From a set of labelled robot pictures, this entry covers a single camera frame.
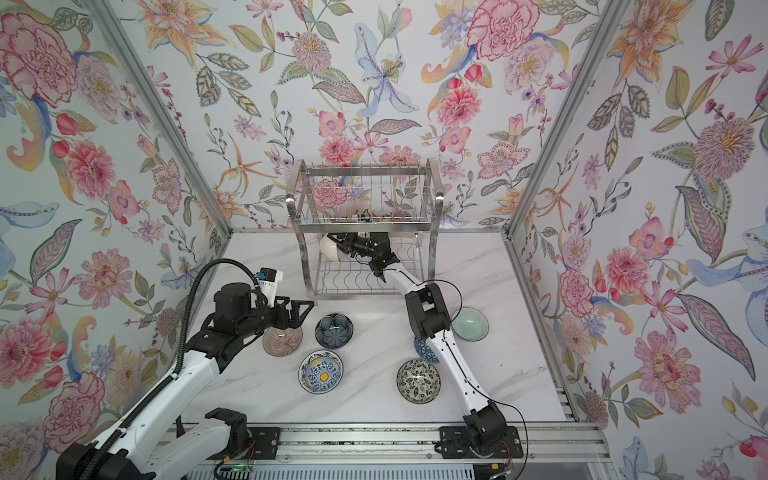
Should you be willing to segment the blue geometric red bowl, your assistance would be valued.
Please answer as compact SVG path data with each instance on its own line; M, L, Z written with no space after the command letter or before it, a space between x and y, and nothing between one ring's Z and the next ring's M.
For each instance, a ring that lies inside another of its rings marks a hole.
M413 346L415 352L423 361L430 364L437 364L439 362L437 355L424 340L415 337L413 339Z

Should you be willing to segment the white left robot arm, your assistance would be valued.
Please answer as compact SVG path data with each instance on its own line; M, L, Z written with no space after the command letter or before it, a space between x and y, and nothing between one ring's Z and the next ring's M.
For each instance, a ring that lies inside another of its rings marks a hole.
M117 423L75 443L56 463L58 479L180 479L200 462L234 458L256 445L245 414L216 407L165 446L171 423L252 341L268 329L297 329L315 304L277 296L268 283L230 283L214 311L182 347L176 366Z

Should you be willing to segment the stainless steel dish rack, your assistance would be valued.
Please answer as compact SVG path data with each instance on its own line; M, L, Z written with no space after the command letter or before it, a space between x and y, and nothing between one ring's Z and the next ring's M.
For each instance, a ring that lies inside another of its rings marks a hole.
M342 299L353 295L390 295L392 281L376 277L366 257L340 262L322 257L319 242L330 233L387 232L400 262L415 281L436 273L437 243L446 189L438 163L424 165L352 167L296 163L289 174L286 205L299 246L302 277L315 298Z

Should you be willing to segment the cream white bowl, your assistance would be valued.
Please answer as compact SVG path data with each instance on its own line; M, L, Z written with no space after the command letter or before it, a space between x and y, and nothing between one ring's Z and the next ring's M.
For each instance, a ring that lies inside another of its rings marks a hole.
M330 262L340 262L340 250L336 242L328 235L323 235L319 242L320 253L323 258Z

